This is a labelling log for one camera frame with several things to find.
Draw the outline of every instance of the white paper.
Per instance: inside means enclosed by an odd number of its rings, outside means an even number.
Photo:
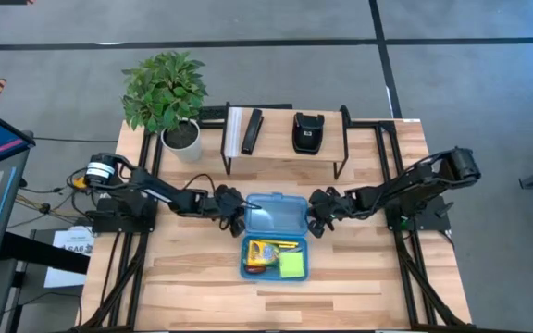
[[[91,256],[93,237],[85,227],[72,227],[69,230],[56,231],[53,246]],[[44,279],[45,288],[80,286],[84,283],[85,275],[83,274],[67,272],[51,267],[48,267],[46,270],[46,278]]]

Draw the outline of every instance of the white label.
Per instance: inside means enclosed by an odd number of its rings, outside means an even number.
[[[85,228],[71,228],[56,231],[53,246],[87,256],[92,255],[93,237]],[[80,286],[85,282],[85,275],[48,267],[44,278],[45,288]]]
[[[110,177],[110,174],[107,173],[104,170],[98,170],[98,169],[88,169],[88,171],[85,172],[86,175],[95,175],[100,176],[108,179]]]
[[[172,202],[172,201],[169,200],[167,197],[165,197],[165,196],[159,194],[159,193],[156,192],[156,191],[152,191],[152,190],[149,190],[149,189],[144,190],[144,191],[145,191],[146,193],[148,193],[149,195],[154,196],[154,197],[157,198],[158,200],[163,201],[164,203],[171,203],[171,202]]]
[[[97,169],[104,170],[111,174],[115,173],[115,169],[113,167],[107,166],[106,164],[100,163],[100,162],[90,162],[88,164],[88,168],[97,168]]]

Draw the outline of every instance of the yellow object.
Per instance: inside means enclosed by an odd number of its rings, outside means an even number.
[[[287,245],[291,247],[296,247],[299,245],[297,241],[285,241],[285,240],[258,240],[269,244],[277,244],[277,245]]]
[[[78,179],[74,179],[73,180],[73,186],[75,186],[76,188],[78,188],[80,190],[87,189],[87,186],[85,185],[85,178],[84,177],[79,177]]]
[[[279,259],[279,246],[260,240],[248,242],[247,265],[272,265]]]

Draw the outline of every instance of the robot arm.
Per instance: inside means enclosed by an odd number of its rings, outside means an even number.
[[[128,182],[122,180],[126,179],[122,177],[124,168],[130,171]],[[233,237],[244,231],[244,200],[235,188],[226,185],[219,185],[213,197],[205,190],[177,189],[117,154],[93,155],[84,179],[88,188],[105,191],[112,200],[121,202],[122,205],[117,205],[117,209],[122,209],[122,214],[135,218],[144,215],[144,202],[147,201],[144,196],[151,196],[166,203],[179,216],[226,221],[225,226],[229,227]]]
[[[434,171],[437,163],[439,169]],[[309,200],[312,205],[309,214],[314,220],[308,227],[320,238],[325,225],[334,231],[334,219],[366,219],[388,204],[398,204],[402,216],[412,217],[425,210],[427,203],[444,191],[471,186],[479,179],[472,151],[456,147],[425,157],[377,187],[348,190],[344,196],[332,187],[315,191]]]

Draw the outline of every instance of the small shelf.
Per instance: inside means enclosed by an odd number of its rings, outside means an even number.
[[[334,179],[339,178],[349,158],[346,127],[348,121],[345,113],[267,108],[262,108],[261,110],[263,110],[264,121],[253,153],[248,155],[241,154],[241,148],[253,109],[245,107],[227,108],[221,143],[221,156],[228,175],[231,171],[231,160],[234,158],[265,158],[332,162]],[[291,137],[293,117],[298,111],[308,116],[323,115],[325,117],[322,146],[318,154],[297,154],[293,150]]]

